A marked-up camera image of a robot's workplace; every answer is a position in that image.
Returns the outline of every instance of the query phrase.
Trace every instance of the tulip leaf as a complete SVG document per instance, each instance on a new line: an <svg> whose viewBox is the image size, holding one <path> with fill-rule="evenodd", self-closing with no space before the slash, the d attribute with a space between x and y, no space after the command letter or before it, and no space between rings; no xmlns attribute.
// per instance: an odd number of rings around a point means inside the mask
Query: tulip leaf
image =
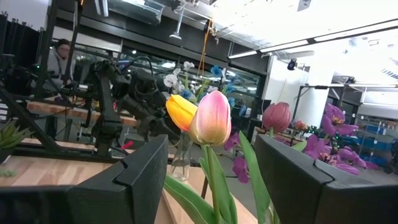
<svg viewBox="0 0 398 224"><path fill-rule="evenodd" d="M239 140L241 141L244 159L246 160L246 164L249 169L250 181L256 201L258 223L265 223L266 212L271 198L266 184L262 179L256 153L251 147L246 136L241 131L239 132Z"/></svg>
<svg viewBox="0 0 398 224"><path fill-rule="evenodd" d="M228 224L237 224L238 216L236 212L235 201L229 192L225 179L225 173L221 164L210 146L203 146L205 152L205 164L203 167L208 183L213 194L213 207L217 223L226 222Z"/></svg>
<svg viewBox="0 0 398 224"><path fill-rule="evenodd" d="M302 152L305 149L305 146L307 146L307 141L302 141L300 143L295 144L292 146L295 150Z"/></svg>
<svg viewBox="0 0 398 224"><path fill-rule="evenodd" d="M216 223L211 205L188 185L166 175L164 189L181 205L194 223Z"/></svg>

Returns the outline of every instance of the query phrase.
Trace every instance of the yellow tulip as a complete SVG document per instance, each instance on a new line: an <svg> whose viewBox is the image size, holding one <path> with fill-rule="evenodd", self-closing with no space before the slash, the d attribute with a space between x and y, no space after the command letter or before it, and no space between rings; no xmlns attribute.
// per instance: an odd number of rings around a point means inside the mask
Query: yellow tulip
<svg viewBox="0 0 398 224"><path fill-rule="evenodd" d="M198 107L180 95L172 95L166 101L166 109L175 125L188 131Z"/></svg>
<svg viewBox="0 0 398 224"><path fill-rule="evenodd" d="M220 91L203 97L193 117L189 136L197 144L223 145L231 134L231 108Z"/></svg>

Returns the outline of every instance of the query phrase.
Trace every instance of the glass vase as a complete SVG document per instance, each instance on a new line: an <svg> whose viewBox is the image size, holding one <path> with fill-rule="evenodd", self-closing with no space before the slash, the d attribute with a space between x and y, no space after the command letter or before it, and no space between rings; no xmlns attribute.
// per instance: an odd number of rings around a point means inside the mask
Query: glass vase
<svg viewBox="0 0 398 224"><path fill-rule="evenodd" d="M191 163L192 140L188 133L181 131L180 141L177 145L177 152L174 155L171 175L180 180L188 179L188 170Z"/></svg>

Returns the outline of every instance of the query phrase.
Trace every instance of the person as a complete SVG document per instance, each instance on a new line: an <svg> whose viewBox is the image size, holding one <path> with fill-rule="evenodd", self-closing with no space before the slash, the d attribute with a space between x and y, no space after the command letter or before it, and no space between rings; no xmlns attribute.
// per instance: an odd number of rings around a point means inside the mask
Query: person
<svg viewBox="0 0 398 224"><path fill-rule="evenodd" d="M65 75L70 51L70 42L66 39L60 39L50 49L49 60L47 61L47 71L51 72L52 81L60 88L63 85L63 76ZM72 60L70 67L70 75L68 83L73 80L73 71L75 69L75 62ZM43 86L46 90L55 91L51 83L46 80Z"/></svg>

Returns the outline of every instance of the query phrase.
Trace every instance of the pink tulip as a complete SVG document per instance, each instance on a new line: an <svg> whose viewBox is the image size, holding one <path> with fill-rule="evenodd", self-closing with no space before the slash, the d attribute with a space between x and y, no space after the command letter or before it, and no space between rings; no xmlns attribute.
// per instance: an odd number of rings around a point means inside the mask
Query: pink tulip
<svg viewBox="0 0 398 224"><path fill-rule="evenodd" d="M189 127L189 136L197 144L223 145L231 134L231 109L220 91L207 94L200 101Z"/></svg>
<svg viewBox="0 0 398 224"><path fill-rule="evenodd" d="M262 115L264 127L268 130L273 127L276 133L285 131L291 121L289 104L284 102L269 105Z"/></svg>

